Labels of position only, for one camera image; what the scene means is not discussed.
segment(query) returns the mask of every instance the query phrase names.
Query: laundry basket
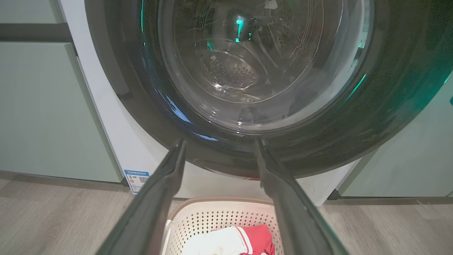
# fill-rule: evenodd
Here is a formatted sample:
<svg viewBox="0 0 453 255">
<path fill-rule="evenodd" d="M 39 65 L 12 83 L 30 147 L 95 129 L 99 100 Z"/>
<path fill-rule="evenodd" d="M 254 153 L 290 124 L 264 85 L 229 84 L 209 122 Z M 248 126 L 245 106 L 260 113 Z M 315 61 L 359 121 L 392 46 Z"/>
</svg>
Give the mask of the laundry basket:
<svg viewBox="0 0 453 255">
<path fill-rule="evenodd" d="M 230 226 L 266 224 L 276 255 L 284 255 L 277 217 L 271 200 L 208 197 L 185 201 L 169 216 L 163 237 L 162 255 L 181 255 L 185 243 L 195 235 Z"/>
</svg>

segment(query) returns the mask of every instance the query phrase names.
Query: cabinet door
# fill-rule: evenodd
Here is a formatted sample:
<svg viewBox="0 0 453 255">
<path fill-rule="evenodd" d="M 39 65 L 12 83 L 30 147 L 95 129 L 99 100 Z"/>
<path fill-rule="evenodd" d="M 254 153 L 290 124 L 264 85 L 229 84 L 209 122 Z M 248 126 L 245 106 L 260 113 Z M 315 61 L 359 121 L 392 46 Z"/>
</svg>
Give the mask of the cabinet door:
<svg viewBox="0 0 453 255">
<path fill-rule="evenodd" d="M 0 23 L 63 23 L 58 0 L 2 0 Z"/>
<path fill-rule="evenodd" d="M 0 43 L 0 170 L 120 182 L 70 43 Z"/>
<path fill-rule="evenodd" d="M 452 97 L 450 78 L 409 125 L 364 157 L 340 194 L 448 196 L 453 191 Z"/>
</svg>

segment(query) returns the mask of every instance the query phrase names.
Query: clothes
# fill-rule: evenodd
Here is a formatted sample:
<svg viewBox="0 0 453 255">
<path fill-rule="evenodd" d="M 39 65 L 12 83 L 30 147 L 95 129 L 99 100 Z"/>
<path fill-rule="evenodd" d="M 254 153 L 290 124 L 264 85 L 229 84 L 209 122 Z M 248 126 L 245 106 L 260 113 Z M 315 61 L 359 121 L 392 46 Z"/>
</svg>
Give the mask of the clothes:
<svg viewBox="0 0 453 255">
<path fill-rule="evenodd" d="M 183 255 L 275 255 L 267 225 L 227 227 L 190 238 Z"/>
</svg>

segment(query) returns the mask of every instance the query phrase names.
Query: blue and white label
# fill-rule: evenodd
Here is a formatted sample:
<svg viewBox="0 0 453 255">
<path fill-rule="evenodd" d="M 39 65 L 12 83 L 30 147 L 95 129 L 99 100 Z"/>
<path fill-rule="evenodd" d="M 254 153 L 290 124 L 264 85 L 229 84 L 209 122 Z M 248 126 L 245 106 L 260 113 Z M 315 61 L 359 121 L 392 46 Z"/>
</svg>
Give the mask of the blue and white label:
<svg viewBox="0 0 453 255">
<path fill-rule="evenodd" d="M 149 178 L 148 172 L 124 170 L 132 193 L 137 194 Z"/>
</svg>

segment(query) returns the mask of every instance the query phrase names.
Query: wooden floor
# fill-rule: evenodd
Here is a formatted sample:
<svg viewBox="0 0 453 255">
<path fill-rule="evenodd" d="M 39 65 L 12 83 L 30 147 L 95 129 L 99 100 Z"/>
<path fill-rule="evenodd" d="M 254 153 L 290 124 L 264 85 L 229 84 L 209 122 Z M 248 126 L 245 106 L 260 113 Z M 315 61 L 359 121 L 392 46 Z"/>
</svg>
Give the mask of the wooden floor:
<svg viewBox="0 0 453 255">
<path fill-rule="evenodd" d="M 0 172 L 0 254 L 95 254 L 132 199 L 117 184 Z M 365 204 L 320 208 L 351 254 L 453 254 L 453 205 Z"/>
</svg>

